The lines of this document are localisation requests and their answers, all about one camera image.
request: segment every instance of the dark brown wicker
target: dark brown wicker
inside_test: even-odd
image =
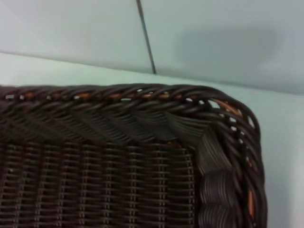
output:
[[[266,228],[260,129],[193,85],[0,88],[0,228]]]

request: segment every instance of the white surface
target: white surface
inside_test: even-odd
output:
[[[142,0],[156,69],[304,94],[302,0]]]
[[[134,0],[0,0],[0,52],[152,72]]]
[[[0,54],[0,75],[0,84],[9,85],[198,84],[226,92],[248,105],[261,125],[268,228],[303,227],[304,96],[6,54]]]

